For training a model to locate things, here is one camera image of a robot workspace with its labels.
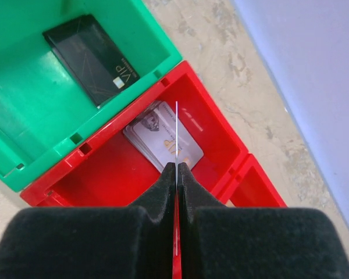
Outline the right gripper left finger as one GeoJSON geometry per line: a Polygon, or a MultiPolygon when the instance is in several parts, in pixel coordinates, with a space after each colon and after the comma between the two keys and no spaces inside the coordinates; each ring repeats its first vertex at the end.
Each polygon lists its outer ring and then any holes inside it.
{"type": "Polygon", "coordinates": [[[27,208],[0,240],[0,278],[171,278],[175,166],[124,207],[27,208]]]}

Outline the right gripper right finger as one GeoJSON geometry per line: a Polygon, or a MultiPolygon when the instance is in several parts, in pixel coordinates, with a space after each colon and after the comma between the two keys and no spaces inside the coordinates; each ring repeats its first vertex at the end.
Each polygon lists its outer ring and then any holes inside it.
{"type": "Polygon", "coordinates": [[[183,278],[349,278],[331,220],[308,208],[229,208],[178,165],[183,278]]]}

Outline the white card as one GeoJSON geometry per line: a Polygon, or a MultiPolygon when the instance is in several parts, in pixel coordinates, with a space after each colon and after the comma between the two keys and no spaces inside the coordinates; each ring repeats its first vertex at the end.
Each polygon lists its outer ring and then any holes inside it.
{"type": "Polygon", "coordinates": [[[175,190],[176,190],[176,199],[175,199],[175,202],[176,202],[176,209],[175,209],[175,256],[178,256],[178,246],[179,246],[179,217],[178,217],[178,193],[179,193],[179,190],[178,190],[178,164],[179,164],[179,160],[178,160],[178,157],[179,157],[179,135],[178,135],[178,124],[179,124],[179,118],[178,118],[178,101],[175,102],[175,140],[176,140],[176,153],[175,153],[175,171],[176,171],[176,174],[175,174],[175,183],[176,183],[176,187],[175,187],[175,190]]]}

